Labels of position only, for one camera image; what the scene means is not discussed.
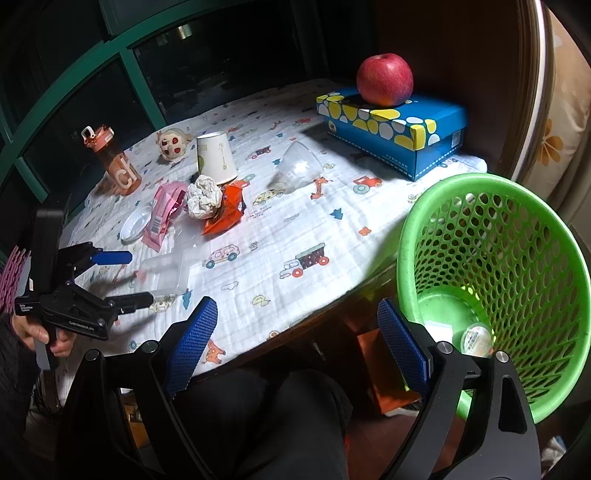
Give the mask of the person left hand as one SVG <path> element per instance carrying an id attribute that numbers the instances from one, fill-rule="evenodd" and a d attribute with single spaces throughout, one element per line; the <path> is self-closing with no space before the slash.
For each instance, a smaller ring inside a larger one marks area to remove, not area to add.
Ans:
<path id="1" fill-rule="evenodd" d="M 30 349 L 35 349 L 35 342 L 38 341 L 50 347 L 55 357 L 68 357 L 73 349 L 77 335 L 75 333 L 57 330 L 54 340 L 50 340 L 47 330 L 33 318 L 26 316 L 12 315 L 11 325 L 15 334 Z"/>

